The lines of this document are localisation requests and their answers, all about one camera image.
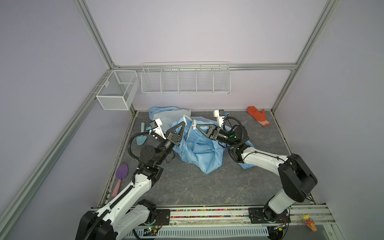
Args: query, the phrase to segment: black mounting plate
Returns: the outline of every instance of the black mounting plate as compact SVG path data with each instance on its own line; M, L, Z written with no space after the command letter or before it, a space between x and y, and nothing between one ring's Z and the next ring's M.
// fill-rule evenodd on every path
M170 220L170 209L156 209L155 223L152 225L161 225L161 222L164 219L163 226L169 225Z
M249 218L251 219L251 223L270 223L264 219L263 213L264 207L250 207L248 208ZM291 222L291 218L288 215L288 211L285 209L284 212L280 214L280 218L276 220L275 223L284 223L282 217L285 218L286 223Z

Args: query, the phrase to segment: metal rail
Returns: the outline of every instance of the metal rail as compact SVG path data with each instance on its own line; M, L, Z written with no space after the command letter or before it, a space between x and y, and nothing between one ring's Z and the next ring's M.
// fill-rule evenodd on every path
M171 209L169 226L164 227L211 227L211 226L272 226L279 223L251 224L248 216L249 207L263 206L212 206L212 207L157 207L157 209ZM292 225L305 225L302 220L304 214L309 214L318 225L336 224L327 205L292 205L290 219Z
M215 65L151 65L150 68L196 68L201 67L219 67L218 64ZM239 63L239 64L230 64L229 70L231 71L240 71L240 70L295 70L297 65L295 63ZM143 66L116 66L115 70L135 70L141 72Z
M74 5L79 12L81 19L84 22L85 27L87 28L90 36L92 37L93 42L98 48L101 57L103 58L107 68L112 69L115 67L115 64L112 61L112 58L108 52L107 47L103 41L103 38L100 35L100 32L96 26L95 21L92 18L91 12L84 0L73 0Z

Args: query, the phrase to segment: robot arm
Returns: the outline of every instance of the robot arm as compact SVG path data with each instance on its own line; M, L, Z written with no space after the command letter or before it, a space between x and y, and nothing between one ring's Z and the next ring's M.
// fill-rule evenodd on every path
M200 132L209 139L227 144L229 155L234 161L253 164L280 176L283 189L268 201L259 217L274 222L289 206L305 200L317 184L317 178L299 155L283 156L257 150L245 144L249 137L238 119L224 118L223 110L214 111L214 115L218 119L219 126L198 124L196 127ZM230 131L224 130L227 119L237 121L238 125L233 126Z
M161 143L157 146L146 145L137 157L131 152L130 144L133 139L143 133L135 134L129 140L128 152L139 161L132 181L113 200L95 213L92 211L83 215L80 220L76 240L116 239L120 240L142 223L155 221L156 205L147 200L138 202L136 207L128 212L133 204L158 181L163 171L159 167L172 148L179 146L183 137L185 123L170 128L164 135L161 121L151 122L152 130Z

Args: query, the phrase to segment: orange glove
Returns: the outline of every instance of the orange glove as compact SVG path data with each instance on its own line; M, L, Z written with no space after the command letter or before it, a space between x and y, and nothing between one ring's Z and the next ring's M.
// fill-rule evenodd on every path
M263 125L263 127L266 127L266 126L271 124L270 122L268 122L266 120L265 110L264 109L262 110L262 112L259 112L259 110L257 110L257 108L252 106L252 107L248 107L247 112L252 117L254 117L261 125Z

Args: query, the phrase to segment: wire basket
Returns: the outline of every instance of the wire basket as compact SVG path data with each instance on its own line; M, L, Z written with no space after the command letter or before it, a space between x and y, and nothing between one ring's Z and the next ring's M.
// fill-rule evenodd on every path
M144 94L230 93L229 63L144 67L141 90Z
M138 88L136 71L113 70L96 97L105 110L129 110Z

